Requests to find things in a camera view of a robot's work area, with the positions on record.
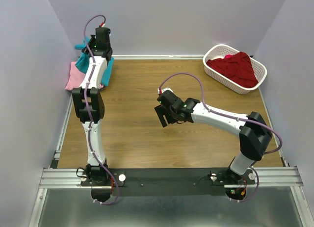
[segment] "basket rim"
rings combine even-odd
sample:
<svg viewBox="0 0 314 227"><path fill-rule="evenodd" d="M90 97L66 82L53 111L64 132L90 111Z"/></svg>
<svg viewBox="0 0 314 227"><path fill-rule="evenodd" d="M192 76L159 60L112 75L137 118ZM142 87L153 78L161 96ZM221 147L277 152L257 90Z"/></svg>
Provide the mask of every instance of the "basket rim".
<svg viewBox="0 0 314 227"><path fill-rule="evenodd" d="M218 75L221 76L222 78L226 79L228 82L232 83L233 85L235 85L235 86L237 86L237 87L239 87L239 88L241 88L241 89L243 89L243 90L246 90L246 91L253 91L253 90L256 90L257 88L259 88L259 86L263 83L263 81L265 80L265 78L266 78L266 76L267 76L267 68L266 68L262 63L260 63L260 62L258 62L257 60L255 60L255 59L253 59L253 58L250 57L251 60L253 60L253 61L255 61L256 63L260 64L260 65L264 68L265 74L264 74L264 76L261 78L261 80L256 84L256 86L254 86L254 87L252 87L252 88L246 88L246 87L240 86L239 84L235 83L234 81L231 81L229 78L223 76L222 74L220 74L219 72L215 71L214 69L212 69L211 67L209 67L209 66L206 64L206 61L205 61L206 57L209 55L210 52L212 52L212 51L213 51L215 48L217 48L217 47L228 47L228 48L233 49L234 51L237 51L238 53L240 52L240 51L238 51L237 49L234 49L234 48L232 48L232 47L230 47L230 46L228 46L228 45L225 45L225 44L218 44L218 45L212 47L212 48L204 55L204 57L203 57L203 64L204 64L204 67L205 67L205 68L208 68L209 70L211 70L211 71L213 71L214 73L218 74Z"/></svg>

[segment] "white wall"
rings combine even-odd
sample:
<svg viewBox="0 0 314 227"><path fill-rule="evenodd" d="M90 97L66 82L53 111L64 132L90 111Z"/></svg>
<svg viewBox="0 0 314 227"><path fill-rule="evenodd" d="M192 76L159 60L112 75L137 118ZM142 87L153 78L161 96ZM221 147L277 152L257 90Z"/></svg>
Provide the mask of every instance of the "white wall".
<svg viewBox="0 0 314 227"><path fill-rule="evenodd" d="M283 154L297 165L314 214L314 0L286 0L255 58L268 69L262 94Z"/></svg>
<svg viewBox="0 0 314 227"><path fill-rule="evenodd" d="M0 226L28 226L75 52L48 0L0 0Z"/></svg>
<svg viewBox="0 0 314 227"><path fill-rule="evenodd" d="M254 54L285 0L49 1L72 45L105 14L114 54L203 55L221 43Z"/></svg>

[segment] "wood tabletop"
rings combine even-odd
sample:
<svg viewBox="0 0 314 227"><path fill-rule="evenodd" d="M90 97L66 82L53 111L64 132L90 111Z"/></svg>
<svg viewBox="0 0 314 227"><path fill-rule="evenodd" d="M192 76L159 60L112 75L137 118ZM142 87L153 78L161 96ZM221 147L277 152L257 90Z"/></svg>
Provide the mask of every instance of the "wood tabletop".
<svg viewBox="0 0 314 227"><path fill-rule="evenodd" d="M105 117L102 124L104 152L110 168L227 167L239 153L239 139L202 124L173 124L163 128L154 111L157 88L177 72L198 76L206 103L235 113L259 112L269 124L258 90L239 95L204 72L202 60L115 60L109 86L102 91ZM165 83L182 100L201 99L198 82L175 76ZM276 148L274 140L268 150ZM74 107L69 118L58 168L84 167L87 145ZM282 166L278 153L256 164Z"/></svg>

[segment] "gray floor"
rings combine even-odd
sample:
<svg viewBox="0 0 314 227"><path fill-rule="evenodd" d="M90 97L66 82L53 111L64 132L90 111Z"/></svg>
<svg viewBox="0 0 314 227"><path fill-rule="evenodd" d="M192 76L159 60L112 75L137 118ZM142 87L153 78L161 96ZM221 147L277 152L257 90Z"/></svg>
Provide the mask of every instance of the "gray floor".
<svg viewBox="0 0 314 227"><path fill-rule="evenodd" d="M50 190L40 227L301 227L289 187L260 188L245 203L219 196L123 197L92 202L90 190Z"/></svg>

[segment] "wooden floor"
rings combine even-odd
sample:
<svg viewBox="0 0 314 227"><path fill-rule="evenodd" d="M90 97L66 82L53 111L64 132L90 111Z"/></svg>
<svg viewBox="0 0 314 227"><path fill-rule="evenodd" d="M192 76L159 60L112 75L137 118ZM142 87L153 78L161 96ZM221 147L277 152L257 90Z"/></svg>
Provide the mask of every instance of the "wooden floor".
<svg viewBox="0 0 314 227"><path fill-rule="evenodd" d="M206 103L235 113L267 115L258 90L239 95L204 72L201 60L115 60L109 86L102 92L105 118L102 138L111 168L226 167L239 153L239 140L220 129L184 123L162 128L154 111L157 88L169 75L189 72L205 87ZM181 99L200 99L198 82L176 76L171 87ZM274 149L271 142L268 149ZM58 168L84 167L87 145L82 125L72 108ZM266 155L257 166L282 166L278 153Z"/></svg>

